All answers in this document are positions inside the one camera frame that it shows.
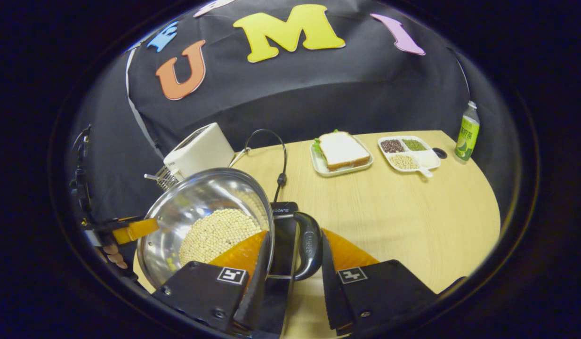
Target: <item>bread slice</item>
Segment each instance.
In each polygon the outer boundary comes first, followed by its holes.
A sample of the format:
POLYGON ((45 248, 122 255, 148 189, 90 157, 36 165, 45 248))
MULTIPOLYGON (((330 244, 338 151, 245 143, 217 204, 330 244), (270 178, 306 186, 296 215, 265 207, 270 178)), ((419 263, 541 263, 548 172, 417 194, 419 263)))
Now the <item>bread slice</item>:
POLYGON ((327 133, 319 141, 329 171, 366 165, 370 160, 370 153, 347 132, 327 133))

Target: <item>bread crust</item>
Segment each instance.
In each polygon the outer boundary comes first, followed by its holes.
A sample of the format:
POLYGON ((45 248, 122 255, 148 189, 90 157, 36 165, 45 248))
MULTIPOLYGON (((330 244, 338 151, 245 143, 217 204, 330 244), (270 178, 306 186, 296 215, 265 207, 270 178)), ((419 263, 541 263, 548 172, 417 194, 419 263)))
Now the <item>bread crust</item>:
POLYGON ((327 163, 326 167, 328 167, 329 171, 334 172, 334 171, 338 170, 341 167, 350 166, 351 164, 353 164, 352 167, 363 166, 363 165, 366 165, 368 163, 368 161, 370 161, 370 156, 363 157, 363 158, 360 158, 360 159, 356 159, 355 161, 347 161, 347 162, 335 163, 332 166, 328 165, 328 163, 327 163))

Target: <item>lettuce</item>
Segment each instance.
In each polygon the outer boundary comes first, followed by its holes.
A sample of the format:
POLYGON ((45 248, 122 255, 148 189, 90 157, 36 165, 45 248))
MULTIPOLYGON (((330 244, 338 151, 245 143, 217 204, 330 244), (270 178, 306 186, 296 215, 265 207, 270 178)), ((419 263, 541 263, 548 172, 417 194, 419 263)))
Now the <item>lettuce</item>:
MULTIPOLYGON (((338 132, 338 129, 334 129, 334 131, 332 131, 333 133, 338 132)), ((322 153, 322 148, 320 148, 320 139, 315 138, 314 139, 314 144, 312 144, 312 147, 314 148, 314 151, 316 153, 322 153)))

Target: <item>white toaster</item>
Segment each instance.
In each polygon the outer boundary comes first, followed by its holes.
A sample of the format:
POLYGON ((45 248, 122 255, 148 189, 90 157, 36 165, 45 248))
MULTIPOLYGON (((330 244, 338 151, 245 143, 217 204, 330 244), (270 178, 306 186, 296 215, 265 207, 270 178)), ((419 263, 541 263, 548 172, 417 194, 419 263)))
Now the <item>white toaster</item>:
POLYGON ((234 150, 217 122, 197 129, 171 151, 163 163, 178 181, 209 168, 228 167, 234 150))

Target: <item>pot handle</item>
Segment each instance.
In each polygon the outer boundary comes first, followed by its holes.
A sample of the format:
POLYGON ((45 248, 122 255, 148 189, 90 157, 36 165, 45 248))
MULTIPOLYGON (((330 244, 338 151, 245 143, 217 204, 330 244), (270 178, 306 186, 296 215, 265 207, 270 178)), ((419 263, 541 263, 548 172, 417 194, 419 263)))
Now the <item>pot handle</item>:
POLYGON ((299 256, 301 265, 293 280, 304 280, 318 272, 322 266, 322 231, 318 222, 308 214, 294 212, 293 218, 299 224, 299 256))

